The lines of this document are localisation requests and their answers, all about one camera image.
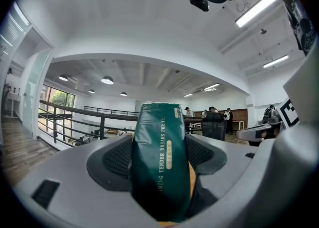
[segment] wooden floor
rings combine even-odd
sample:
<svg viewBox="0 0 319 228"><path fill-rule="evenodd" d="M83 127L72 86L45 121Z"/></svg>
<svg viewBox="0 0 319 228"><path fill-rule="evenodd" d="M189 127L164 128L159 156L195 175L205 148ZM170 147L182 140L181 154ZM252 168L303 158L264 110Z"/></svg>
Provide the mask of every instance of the wooden floor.
<svg viewBox="0 0 319 228"><path fill-rule="evenodd" d="M31 169L56 153L41 140L33 140L18 119L2 118L2 168L11 186Z"/></svg>

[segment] backpack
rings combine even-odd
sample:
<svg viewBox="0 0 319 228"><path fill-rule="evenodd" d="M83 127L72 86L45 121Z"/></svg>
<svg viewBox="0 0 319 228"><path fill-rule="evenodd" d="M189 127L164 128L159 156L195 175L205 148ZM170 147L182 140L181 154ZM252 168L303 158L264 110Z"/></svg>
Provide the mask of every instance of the backpack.
<svg viewBox="0 0 319 228"><path fill-rule="evenodd" d="M228 113L228 112L225 112L225 113L224 113L224 120L225 120L225 121L228 121L229 119L230 119L229 113Z"/></svg>

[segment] ceiling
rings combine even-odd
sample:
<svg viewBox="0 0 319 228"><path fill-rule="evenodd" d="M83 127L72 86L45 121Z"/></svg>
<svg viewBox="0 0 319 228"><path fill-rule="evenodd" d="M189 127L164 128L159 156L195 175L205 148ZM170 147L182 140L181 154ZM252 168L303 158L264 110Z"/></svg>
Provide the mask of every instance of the ceiling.
<svg viewBox="0 0 319 228"><path fill-rule="evenodd" d="M50 64L46 79L84 93L89 89L99 94L110 94L110 90L119 90L120 93L130 88L143 88L180 97L216 83L195 74L176 71L179 70L127 60L82 59ZM58 78L61 74L71 78L67 82L62 81ZM101 82L105 75L114 80L112 86Z"/></svg>
<svg viewBox="0 0 319 228"><path fill-rule="evenodd" d="M210 11L202 12L192 6L189 0L44 0L52 19L71 37L77 28L89 21L102 21L107 17L138 17L151 23L156 19L169 20L179 24L194 37L208 40L223 55L233 61L229 66L238 66L248 76L258 75L275 69L291 60L303 57L298 50L293 32L290 29L287 13L280 0L274 2L261 14L242 28L235 20L258 0L233 0L223 4L210 3ZM267 31L261 35L261 28ZM268 69L263 64L289 54L290 58ZM82 76L88 82L99 81L102 75L110 74L123 84L140 84L168 91L174 84L188 76L175 74L167 68L128 61L100 60L76 61L65 64L52 64L48 77L55 79L53 72L60 67L74 77ZM158 86L161 78L164 81ZM204 84L204 78L192 76L187 82L174 89L182 94Z"/></svg>

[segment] glass door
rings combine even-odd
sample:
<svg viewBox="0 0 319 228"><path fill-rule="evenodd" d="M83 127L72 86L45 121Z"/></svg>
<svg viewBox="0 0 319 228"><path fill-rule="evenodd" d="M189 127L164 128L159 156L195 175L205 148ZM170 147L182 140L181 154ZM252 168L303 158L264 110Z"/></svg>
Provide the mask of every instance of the glass door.
<svg viewBox="0 0 319 228"><path fill-rule="evenodd" d="M46 49L39 52L34 60L32 69L29 74L28 81L26 82L25 92L23 95L23 110L22 110L22 123L24 128L32 133L32 114L35 108L35 93L36 89L40 87L39 80L41 77L41 72L46 65L49 53L51 49Z"/></svg>

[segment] camera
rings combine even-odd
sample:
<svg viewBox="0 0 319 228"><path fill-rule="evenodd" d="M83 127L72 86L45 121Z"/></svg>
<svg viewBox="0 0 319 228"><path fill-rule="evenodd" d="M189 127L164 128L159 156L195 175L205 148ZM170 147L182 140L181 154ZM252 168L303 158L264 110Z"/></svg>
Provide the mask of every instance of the camera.
<svg viewBox="0 0 319 228"><path fill-rule="evenodd" d="M202 11L209 11L209 5L207 0L189 0L190 3Z"/></svg>

